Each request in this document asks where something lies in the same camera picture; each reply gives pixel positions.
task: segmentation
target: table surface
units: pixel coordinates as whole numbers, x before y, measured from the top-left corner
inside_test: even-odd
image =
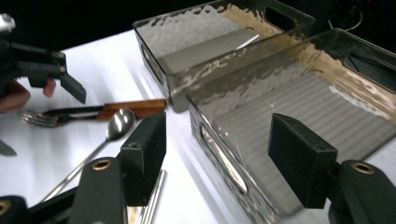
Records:
[[[134,30],[65,49],[69,74],[87,91],[86,105],[163,98],[143,64]],[[32,98],[25,109],[82,106],[58,83],[52,98],[20,83]],[[250,223],[247,215],[222,182],[216,169],[192,136],[188,111],[166,108],[167,153],[165,179],[153,223]],[[20,195],[29,207],[58,185],[94,149],[105,141],[107,122],[78,121],[46,129],[20,122],[19,114],[0,116],[0,139],[17,157],[0,156],[0,196]],[[115,157],[126,137],[109,143],[96,158]],[[367,161],[382,169],[396,184],[396,141]],[[78,185],[75,178],[64,190]],[[326,209],[304,210],[284,223],[326,223]]]

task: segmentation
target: person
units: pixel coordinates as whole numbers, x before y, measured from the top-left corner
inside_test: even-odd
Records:
[[[48,79],[43,88],[43,94],[52,97],[56,87],[54,79]],[[17,80],[6,84],[7,94],[0,97],[0,113],[11,113],[20,111],[29,101],[31,94]]]

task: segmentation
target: clear plastic container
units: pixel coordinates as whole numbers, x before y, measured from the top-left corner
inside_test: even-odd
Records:
[[[252,43],[289,33],[309,35],[315,19],[275,0],[215,1],[133,24],[146,67],[174,111],[188,109],[186,92],[216,76]],[[265,57],[288,46],[276,46]]]
[[[364,160],[396,135],[396,55],[341,30],[191,87],[191,129],[255,223],[302,206],[267,155],[273,113]]]

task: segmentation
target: wooden handle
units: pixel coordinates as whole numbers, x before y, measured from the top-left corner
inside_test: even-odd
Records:
[[[103,111],[99,112],[96,119],[109,120],[119,109],[131,109],[136,119],[144,119],[153,114],[163,112],[166,100],[147,100],[125,103],[106,104]]]

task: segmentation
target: spoon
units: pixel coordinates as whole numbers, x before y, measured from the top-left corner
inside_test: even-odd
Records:
[[[71,179],[73,179],[84,166],[90,162],[105,145],[109,142],[118,140],[127,134],[134,126],[134,112],[130,109],[120,109],[113,115],[110,120],[106,130],[106,140],[96,148],[85,160],[80,163],[55,189],[52,190],[41,202],[44,202],[54,196],[56,196],[59,191],[61,191]]]

